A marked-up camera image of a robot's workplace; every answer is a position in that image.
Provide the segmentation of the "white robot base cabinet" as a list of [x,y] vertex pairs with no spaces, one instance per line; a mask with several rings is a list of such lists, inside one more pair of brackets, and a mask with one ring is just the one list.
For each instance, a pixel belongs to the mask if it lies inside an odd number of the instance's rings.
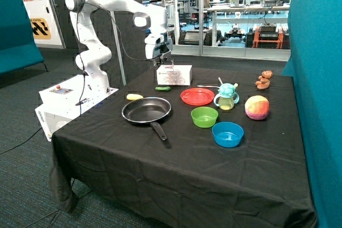
[[35,109],[46,139],[113,93],[117,88],[98,88],[89,76],[76,75],[39,92],[42,105]]

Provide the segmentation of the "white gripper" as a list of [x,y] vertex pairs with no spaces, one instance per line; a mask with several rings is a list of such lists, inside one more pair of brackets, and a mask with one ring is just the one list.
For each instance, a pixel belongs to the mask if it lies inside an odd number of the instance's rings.
[[172,38],[167,34],[153,34],[151,33],[145,40],[145,56],[148,60],[153,59],[153,66],[158,67],[159,59],[164,64],[173,49]]

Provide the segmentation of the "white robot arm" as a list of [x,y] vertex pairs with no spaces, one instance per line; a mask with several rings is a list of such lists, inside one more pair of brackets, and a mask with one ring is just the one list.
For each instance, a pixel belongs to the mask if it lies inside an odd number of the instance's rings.
[[100,66],[112,57],[111,50],[98,39],[90,15],[97,9],[104,11],[127,11],[133,14],[133,24],[150,34],[145,38],[145,56],[148,60],[164,58],[173,49],[168,35],[167,10],[164,6],[151,3],[143,5],[134,0],[65,0],[71,22],[79,43],[88,49],[76,56],[76,64],[90,78],[94,92],[110,90],[107,73]]

